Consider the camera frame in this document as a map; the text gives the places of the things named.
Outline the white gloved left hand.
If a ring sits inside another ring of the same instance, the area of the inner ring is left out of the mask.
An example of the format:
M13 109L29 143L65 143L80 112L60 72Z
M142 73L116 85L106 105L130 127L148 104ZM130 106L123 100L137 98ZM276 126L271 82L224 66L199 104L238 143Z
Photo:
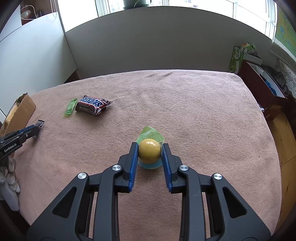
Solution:
M19 211L20 186L16 178L16 161L7 156L1 161L1 200L5 201L12 211Z

